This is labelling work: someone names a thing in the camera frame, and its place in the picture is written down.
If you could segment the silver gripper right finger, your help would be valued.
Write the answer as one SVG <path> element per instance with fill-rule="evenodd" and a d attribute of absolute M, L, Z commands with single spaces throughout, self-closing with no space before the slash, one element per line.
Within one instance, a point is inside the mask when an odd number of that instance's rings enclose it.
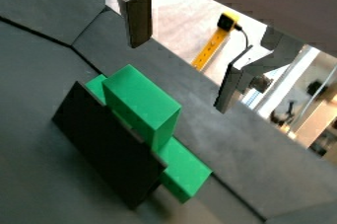
<path fill-rule="evenodd" d="M 230 62 L 214 107 L 226 112 L 234 104 L 235 92 L 244 94 L 248 89 L 263 93 L 274 83 L 268 72 L 291 64 L 304 42 L 267 27 L 260 46 L 250 45 Z"/>

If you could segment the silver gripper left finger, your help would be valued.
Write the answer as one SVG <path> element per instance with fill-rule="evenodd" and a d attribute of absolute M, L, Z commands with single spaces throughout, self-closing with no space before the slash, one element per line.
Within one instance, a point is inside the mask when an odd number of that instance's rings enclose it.
<path fill-rule="evenodd" d="M 118 0 L 126 20 L 129 42 L 133 48 L 143 45 L 154 34 L 152 0 Z"/>

